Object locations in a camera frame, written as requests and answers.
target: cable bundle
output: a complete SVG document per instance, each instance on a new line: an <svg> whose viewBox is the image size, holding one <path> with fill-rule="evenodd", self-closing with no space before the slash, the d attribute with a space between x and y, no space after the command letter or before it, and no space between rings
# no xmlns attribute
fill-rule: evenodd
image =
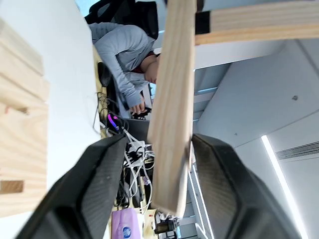
<svg viewBox="0 0 319 239"><path fill-rule="evenodd" d="M131 193L131 189L132 187L135 185L135 193L132 194L130 196L130 198L132 198L138 191L138 183L137 183L137 177L139 175L140 170L143 168L145 177L147 179L147 183L149 184L150 188L151 188L151 194L150 194L150 198L148 203L140 208L141 212L142 209L146 208L145 211L143 212L143 214L145 214L145 212L147 211L150 203L151 203L151 199L152 199L152 183L150 181L150 178L147 174L147 170L152 169L154 167L154 152L151 150L148 150L148 147L150 146L150 144L145 145L145 143L143 141L138 141L136 138L134 138L126 129L123 129L124 133L126 134L126 136L128 137L130 143L129 146L134 148L134 153L131 152L127 152L125 151L124 157L125 157L125 161L124 161L124 167L130 168L132 175L133 175L133 182L129 187L129 192ZM150 168L146 168L145 164L146 163L152 163L153 165Z"/></svg>

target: ceiling light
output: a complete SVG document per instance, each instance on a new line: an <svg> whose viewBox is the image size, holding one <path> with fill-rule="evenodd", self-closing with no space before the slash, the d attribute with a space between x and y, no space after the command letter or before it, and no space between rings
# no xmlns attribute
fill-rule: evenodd
<svg viewBox="0 0 319 239"><path fill-rule="evenodd" d="M307 235L307 232L306 232L306 228L305 228L305 225L304 225L304 222L301 218L301 215L299 213L299 210L298 210L298 207L296 205L296 202L295 202L295 199L293 197L293 195L291 194L291 191L288 187L288 184L286 182L286 179L284 177L284 174L280 168L280 165L278 163L278 160L275 156L275 153L269 143L269 140L267 138L266 135L262 136L261 137L261 140L263 141L264 143L264 146L266 148L266 151L268 153L268 156L270 158L270 161L274 167L274 170L276 172L276 175L279 179L279 182L284 190L284 194L286 196L286 199L287 199L287 202L288 202L288 205L289 205L289 208L290 210L292 211L292 214L293 214L293 217L294 217L294 220L295 220L295 225L302 237L302 239L309 239L308 235Z"/></svg>

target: black office chair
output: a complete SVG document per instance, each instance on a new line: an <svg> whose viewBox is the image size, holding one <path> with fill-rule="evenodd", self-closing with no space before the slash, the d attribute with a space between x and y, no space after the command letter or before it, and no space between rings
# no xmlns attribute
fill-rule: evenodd
<svg viewBox="0 0 319 239"><path fill-rule="evenodd" d="M92 5L85 17L88 24L114 22L136 25L154 39L159 36L158 12L155 1L100 0Z"/></svg>

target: man's hand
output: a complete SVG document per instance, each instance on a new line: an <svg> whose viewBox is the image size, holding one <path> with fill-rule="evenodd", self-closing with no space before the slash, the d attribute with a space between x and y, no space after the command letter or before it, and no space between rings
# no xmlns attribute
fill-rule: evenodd
<svg viewBox="0 0 319 239"><path fill-rule="evenodd" d="M137 106L133 106L130 108L130 111L133 112L133 114L140 114L145 112L145 100L144 97L141 95L141 99L142 99L142 103L137 105Z"/></svg>

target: gray sweater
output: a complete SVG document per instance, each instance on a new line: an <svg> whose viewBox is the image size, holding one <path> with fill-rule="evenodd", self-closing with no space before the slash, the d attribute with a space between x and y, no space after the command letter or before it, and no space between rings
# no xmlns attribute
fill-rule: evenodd
<svg viewBox="0 0 319 239"><path fill-rule="evenodd" d="M134 25L105 22L89 26L93 44L113 74L118 92L129 107L142 103L140 91L147 81L144 74L130 71L138 67L152 51L155 40Z"/></svg>

